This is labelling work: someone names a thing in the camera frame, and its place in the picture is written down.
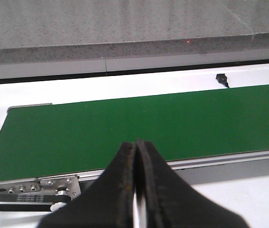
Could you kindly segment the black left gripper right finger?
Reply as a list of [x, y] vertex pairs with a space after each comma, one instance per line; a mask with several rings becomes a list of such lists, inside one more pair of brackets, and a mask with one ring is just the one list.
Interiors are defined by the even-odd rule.
[[214, 203], [184, 181], [152, 142], [137, 141], [139, 224], [146, 228], [247, 228], [238, 214]]

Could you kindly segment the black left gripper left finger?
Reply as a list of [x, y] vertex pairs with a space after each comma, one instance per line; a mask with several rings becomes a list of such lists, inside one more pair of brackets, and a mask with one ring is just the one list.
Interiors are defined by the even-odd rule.
[[41, 219], [38, 227], [133, 227], [135, 153], [135, 144], [122, 143], [99, 178], [76, 199]]

